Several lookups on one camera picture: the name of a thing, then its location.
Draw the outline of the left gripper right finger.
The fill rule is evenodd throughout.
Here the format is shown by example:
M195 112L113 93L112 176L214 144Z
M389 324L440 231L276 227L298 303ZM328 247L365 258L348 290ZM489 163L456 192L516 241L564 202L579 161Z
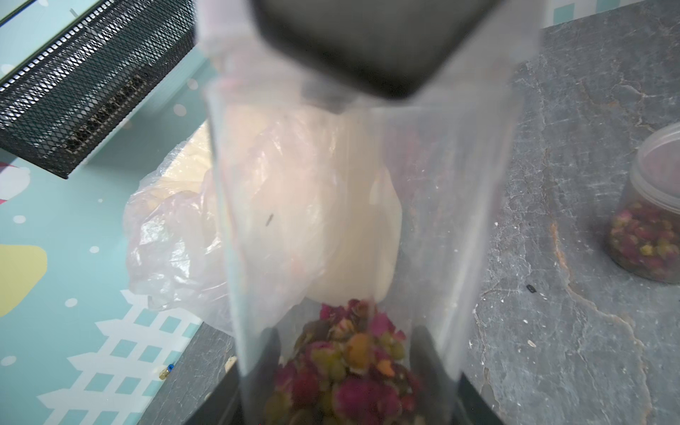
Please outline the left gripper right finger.
M416 413L426 424L502 425L464 373L451 378L427 328L413 329L411 370L419 383Z

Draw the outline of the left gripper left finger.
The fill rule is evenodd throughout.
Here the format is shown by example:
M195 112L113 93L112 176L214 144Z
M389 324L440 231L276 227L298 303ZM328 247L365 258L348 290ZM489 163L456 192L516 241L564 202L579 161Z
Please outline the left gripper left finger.
M266 399L282 352L279 332L265 329L257 350L236 350L236 360L188 424L263 424Z

